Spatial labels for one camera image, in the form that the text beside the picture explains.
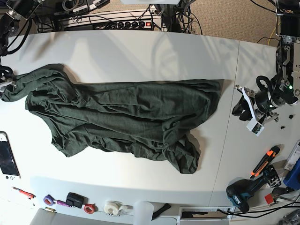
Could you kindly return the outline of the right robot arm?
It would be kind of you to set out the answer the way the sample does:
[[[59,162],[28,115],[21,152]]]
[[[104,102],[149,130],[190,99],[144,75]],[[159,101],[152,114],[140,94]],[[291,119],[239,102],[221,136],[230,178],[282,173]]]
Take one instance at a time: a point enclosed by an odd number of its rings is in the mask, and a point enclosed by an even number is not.
[[[32,14],[41,6],[42,0],[8,0],[6,5],[8,11],[0,18],[0,56],[5,57],[17,52],[24,44],[32,27]],[[19,28],[21,19],[25,19],[28,28],[17,48],[9,51],[9,38],[13,36]],[[3,93],[8,86],[15,85],[15,75],[13,70],[7,66],[0,66],[0,92]]]

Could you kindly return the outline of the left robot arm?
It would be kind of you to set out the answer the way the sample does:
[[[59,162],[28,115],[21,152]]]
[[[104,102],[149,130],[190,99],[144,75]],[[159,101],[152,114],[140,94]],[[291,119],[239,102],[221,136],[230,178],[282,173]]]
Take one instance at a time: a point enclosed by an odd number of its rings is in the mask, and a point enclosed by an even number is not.
[[[241,121],[256,118],[261,124],[278,121],[275,109],[283,105],[295,105],[300,99],[300,2],[298,0],[274,0],[280,38],[276,49],[276,74],[272,79],[260,75],[256,78],[258,92],[236,85],[246,94],[232,110]]]

